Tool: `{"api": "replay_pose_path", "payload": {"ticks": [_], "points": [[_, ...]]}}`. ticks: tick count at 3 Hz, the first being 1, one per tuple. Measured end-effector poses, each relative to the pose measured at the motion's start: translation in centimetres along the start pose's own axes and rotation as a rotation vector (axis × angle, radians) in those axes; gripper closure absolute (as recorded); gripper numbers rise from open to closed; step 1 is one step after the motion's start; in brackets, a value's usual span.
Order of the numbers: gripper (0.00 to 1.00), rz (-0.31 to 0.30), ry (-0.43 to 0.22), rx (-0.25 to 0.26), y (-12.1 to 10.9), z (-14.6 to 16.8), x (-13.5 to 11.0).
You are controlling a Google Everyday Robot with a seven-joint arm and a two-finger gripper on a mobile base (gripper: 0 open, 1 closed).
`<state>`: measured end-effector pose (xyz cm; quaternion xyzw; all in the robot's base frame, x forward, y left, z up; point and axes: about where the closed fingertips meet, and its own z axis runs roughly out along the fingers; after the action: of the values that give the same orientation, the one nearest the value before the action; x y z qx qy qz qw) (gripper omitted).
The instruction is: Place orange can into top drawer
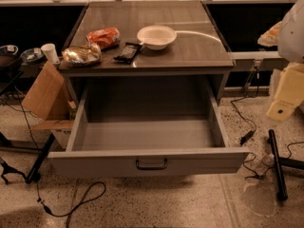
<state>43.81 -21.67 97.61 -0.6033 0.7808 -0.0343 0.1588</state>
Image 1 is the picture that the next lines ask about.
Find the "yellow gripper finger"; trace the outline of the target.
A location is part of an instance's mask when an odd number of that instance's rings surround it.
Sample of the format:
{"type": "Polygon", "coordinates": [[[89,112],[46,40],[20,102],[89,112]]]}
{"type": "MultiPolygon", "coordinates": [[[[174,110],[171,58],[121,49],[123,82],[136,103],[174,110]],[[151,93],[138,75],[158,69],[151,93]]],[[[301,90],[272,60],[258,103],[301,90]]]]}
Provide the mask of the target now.
{"type": "Polygon", "coordinates": [[[291,62],[279,72],[275,95],[266,116],[272,121],[285,121],[303,102],[304,64],[291,62]]]}

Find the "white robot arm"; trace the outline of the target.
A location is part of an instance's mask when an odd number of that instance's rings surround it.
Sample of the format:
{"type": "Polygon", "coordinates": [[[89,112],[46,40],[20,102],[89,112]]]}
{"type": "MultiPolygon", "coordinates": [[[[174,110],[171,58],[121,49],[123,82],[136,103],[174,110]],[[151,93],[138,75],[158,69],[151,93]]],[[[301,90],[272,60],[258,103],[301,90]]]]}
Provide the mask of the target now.
{"type": "Polygon", "coordinates": [[[289,64],[280,72],[278,86],[266,116],[284,121],[304,102],[304,0],[297,0],[284,18],[257,40],[265,47],[277,46],[289,64]]]}

